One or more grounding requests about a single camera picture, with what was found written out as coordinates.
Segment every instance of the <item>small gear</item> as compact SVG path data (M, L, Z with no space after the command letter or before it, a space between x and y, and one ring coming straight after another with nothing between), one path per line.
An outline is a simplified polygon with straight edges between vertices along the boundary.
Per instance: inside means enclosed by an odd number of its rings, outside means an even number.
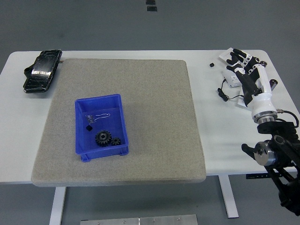
M118 137L114 137L112 139L112 145L120 145L121 144L121 140Z
M96 134L95 140L97 145L107 146L112 140L112 135L107 130L101 130Z

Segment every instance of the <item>small black object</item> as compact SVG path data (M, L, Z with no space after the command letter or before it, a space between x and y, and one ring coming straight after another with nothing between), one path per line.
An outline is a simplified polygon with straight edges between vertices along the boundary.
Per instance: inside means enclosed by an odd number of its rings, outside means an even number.
M112 139L112 145L120 145L121 144L121 140L118 137L114 137Z
M95 140L97 145L104 147L111 142L112 135L107 130L101 130L96 134Z
M156 6L147 6L148 12L157 12L158 8Z
M34 64L24 69L26 81L23 85L25 93L40 93L48 91L62 51L43 51L36 58Z
M87 125L87 126L86 126L86 129L87 129L88 131L91 131L91 130L93 129L93 127L92 127L91 125Z
M146 5L154 6L155 5L155 0L146 0Z

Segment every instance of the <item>black cable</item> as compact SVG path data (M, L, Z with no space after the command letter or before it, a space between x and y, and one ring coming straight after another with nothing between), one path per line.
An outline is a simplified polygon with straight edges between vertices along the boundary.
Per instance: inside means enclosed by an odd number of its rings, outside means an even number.
M295 120L296 120L295 128L298 128L299 127L299 120L298 120L297 116L294 113L290 112L290 111L283 110L283 112L288 113L288 114L292 115L295 118Z
M223 89L223 84L224 84L225 81L226 81L226 79L223 80L222 85L221 85L221 88L218 88L218 89L217 89L217 91L218 91L218 93L219 93L219 96L220 96L225 102L227 102L227 101L230 100L230 99L234 99L234 98L236 98L236 97L238 97L238 96L244 97L243 95L237 95L237 96L234 96L234 97L232 97L232 98L229 98L229 96L226 95L226 94L222 91L222 89Z

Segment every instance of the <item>robotic hand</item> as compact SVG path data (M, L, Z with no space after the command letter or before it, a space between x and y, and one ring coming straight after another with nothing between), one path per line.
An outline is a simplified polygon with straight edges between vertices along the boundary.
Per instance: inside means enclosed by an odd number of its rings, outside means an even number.
M266 63L241 50L230 53L232 59L226 68L233 71L242 83L244 102L252 110L252 119L258 123L260 134L272 135L271 140L258 142L254 148L242 144L242 150L258 164L265 167L269 176L279 189L281 206L300 215L300 141L296 134L299 120L289 111L276 110L272 104L271 86L265 71ZM277 119L277 113L289 113L296 119L293 122ZM284 168L293 166L297 169L294 178ZM283 184L276 169L286 180Z
M244 102L252 110L252 119L261 124L265 121L275 121L277 111L272 104L272 91L265 70L266 62L241 50L234 49L230 53L232 60L227 60L230 66L226 68L233 71L242 83Z

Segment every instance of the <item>black robotic finger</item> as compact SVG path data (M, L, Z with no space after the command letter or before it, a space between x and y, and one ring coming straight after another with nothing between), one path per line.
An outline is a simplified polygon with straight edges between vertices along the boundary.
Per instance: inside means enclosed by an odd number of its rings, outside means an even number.
M236 56L240 62L243 62L243 61L244 61L244 58L241 57L241 56L240 56L239 54L237 54L237 53L231 52L230 55L231 55L231 57Z
M234 72L234 68L231 67L231 66L227 66L226 69L230 70L230 71L233 71Z
M231 60L226 60L226 62L230 65L234 65L239 61L238 57L236 55L232 55Z
M236 54L238 54L238 55L240 55L240 56L243 57L243 58L246 58L246 57L247 57L247 54L244 53L243 51L239 50L239 49L234 48L234 49L233 49L233 52L236 53Z

